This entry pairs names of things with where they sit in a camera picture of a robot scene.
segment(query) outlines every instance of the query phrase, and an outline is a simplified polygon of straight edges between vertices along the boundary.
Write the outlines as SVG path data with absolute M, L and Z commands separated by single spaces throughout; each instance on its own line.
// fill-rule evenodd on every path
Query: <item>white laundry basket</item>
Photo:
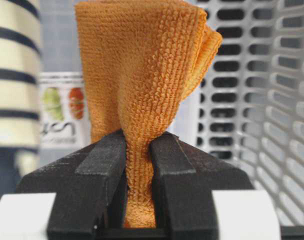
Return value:
M 73 5 L 41 1 L 44 71 L 81 71 Z M 223 35 L 170 131 L 245 170 L 283 225 L 304 225 L 304 0 L 190 0 Z

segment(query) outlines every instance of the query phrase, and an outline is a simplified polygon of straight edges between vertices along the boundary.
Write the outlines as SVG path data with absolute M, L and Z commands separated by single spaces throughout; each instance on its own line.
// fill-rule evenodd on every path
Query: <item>microfiber cloth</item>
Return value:
M 149 143 L 198 86 L 222 37 L 203 9 L 182 0 L 87 1 L 75 10 L 91 139 L 123 129 L 125 226 L 155 227 Z

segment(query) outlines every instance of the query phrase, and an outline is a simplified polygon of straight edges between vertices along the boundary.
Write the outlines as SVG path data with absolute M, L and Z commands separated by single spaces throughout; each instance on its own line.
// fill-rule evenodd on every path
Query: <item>black clamp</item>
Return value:
M 214 240 L 218 223 L 212 190 L 253 189 L 245 172 L 173 134 L 152 141 L 149 154 L 155 229 L 122 228 L 128 188 L 121 130 L 26 175 L 16 192 L 56 193 L 49 240 Z

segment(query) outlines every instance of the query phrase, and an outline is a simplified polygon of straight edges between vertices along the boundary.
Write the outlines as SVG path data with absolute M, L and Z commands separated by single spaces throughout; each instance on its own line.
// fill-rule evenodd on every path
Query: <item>orange towel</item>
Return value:
M 155 227 L 148 145 L 200 83 L 222 37 L 182 0 L 76 5 L 92 141 L 122 128 L 127 142 L 126 225 Z

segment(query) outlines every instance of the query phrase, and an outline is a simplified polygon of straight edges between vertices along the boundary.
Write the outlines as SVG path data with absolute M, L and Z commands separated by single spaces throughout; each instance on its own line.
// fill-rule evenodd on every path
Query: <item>fruit illustration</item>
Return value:
M 56 121 L 63 121 L 61 97 L 56 87 L 48 87 L 42 96 L 45 111 Z
M 75 119 L 82 119 L 84 112 L 84 95 L 80 87 L 72 88 L 68 94 L 69 109 Z

